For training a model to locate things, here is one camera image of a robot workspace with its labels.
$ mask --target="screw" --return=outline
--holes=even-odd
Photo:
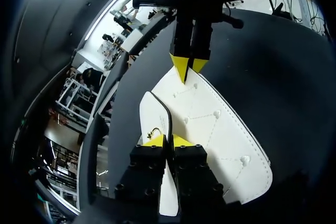
[[[131,163],[130,163],[130,167],[135,167],[136,165],[137,165],[136,162],[131,162]]]
[[[157,164],[154,163],[154,164],[149,165],[148,167],[149,167],[150,170],[153,170],[157,167]]]
[[[155,193],[155,190],[153,188],[147,188],[146,191],[145,191],[145,194],[147,196],[151,196]]]
[[[116,191],[122,191],[124,190],[125,186],[123,184],[117,184],[114,188]]]
[[[224,186],[221,183],[218,183],[218,184],[214,185],[213,190],[214,191],[222,191],[223,188],[224,188]]]

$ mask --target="black work surface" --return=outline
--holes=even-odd
[[[213,24],[201,73],[231,104],[271,161],[272,186],[301,170],[314,183],[333,147],[336,71],[322,36],[286,19],[233,9],[243,29]],[[172,25],[121,79],[109,142],[109,188],[120,180],[140,135],[139,103],[172,67]]]

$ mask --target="black panel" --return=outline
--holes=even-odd
[[[92,204],[95,199],[98,143],[108,130],[104,119],[97,115],[84,138],[78,171],[80,210]]]
[[[232,15],[244,21],[244,28],[213,25],[212,54],[201,73],[265,150],[273,171],[272,186],[300,170],[309,175],[312,185],[334,143],[336,69],[332,48],[325,38],[289,20],[238,9],[233,9]],[[169,26],[119,84],[109,137],[110,188],[120,180],[141,134],[139,104],[144,93],[172,66],[171,36]]]

